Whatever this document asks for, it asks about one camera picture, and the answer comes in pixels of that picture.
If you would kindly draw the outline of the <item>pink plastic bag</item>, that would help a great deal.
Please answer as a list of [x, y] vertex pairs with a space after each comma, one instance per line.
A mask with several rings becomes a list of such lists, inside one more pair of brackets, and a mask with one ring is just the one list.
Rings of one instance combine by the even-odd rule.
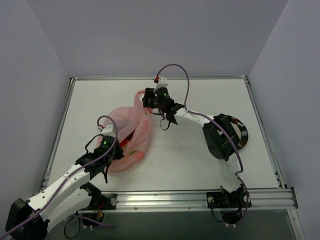
[[111, 173], [129, 170], [145, 157], [152, 136], [153, 115], [143, 107], [139, 90], [133, 106], [119, 107], [109, 113], [118, 129], [118, 141], [123, 150], [123, 158], [112, 161], [108, 171]]

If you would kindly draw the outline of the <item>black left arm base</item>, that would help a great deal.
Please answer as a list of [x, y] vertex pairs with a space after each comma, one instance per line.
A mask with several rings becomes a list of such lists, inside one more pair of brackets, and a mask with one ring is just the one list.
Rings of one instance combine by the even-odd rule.
[[82, 215], [91, 220], [102, 223], [105, 218], [104, 211], [115, 210], [118, 203], [118, 195], [115, 193], [97, 194], [91, 198]]

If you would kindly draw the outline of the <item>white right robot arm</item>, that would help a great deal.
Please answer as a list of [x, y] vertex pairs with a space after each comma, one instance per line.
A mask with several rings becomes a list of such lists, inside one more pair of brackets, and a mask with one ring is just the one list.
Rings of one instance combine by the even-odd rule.
[[241, 137], [232, 125], [231, 117], [222, 113], [209, 117], [186, 110], [170, 97], [166, 87], [147, 87], [142, 104], [147, 109], [157, 109], [169, 124], [186, 126], [204, 135], [209, 152], [219, 162], [223, 203], [230, 207], [238, 203], [240, 194], [245, 192], [245, 185], [239, 177], [243, 171], [239, 149], [243, 146], [239, 145]]

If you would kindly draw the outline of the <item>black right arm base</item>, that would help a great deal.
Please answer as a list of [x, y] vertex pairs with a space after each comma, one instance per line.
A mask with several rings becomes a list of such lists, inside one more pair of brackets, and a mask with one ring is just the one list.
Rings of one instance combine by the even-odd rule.
[[241, 189], [232, 193], [223, 189], [220, 192], [207, 192], [206, 202], [213, 218], [228, 226], [238, 225], [252, 207], [249, 192]]

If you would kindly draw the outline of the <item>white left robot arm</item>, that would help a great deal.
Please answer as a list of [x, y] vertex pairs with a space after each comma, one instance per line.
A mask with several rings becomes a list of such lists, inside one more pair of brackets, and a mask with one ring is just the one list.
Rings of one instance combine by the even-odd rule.
[[94, 151], [87, 151], [45, 190], [28, 200], [17, 199], [10, 207], [5, 231], [15, 240], [43, 240], [57, 224], [78, 210], [95, 210], [101, 191], [90, 181], [107, 177], [113, 160], [123, 157], [115, 135], [104, 135]]

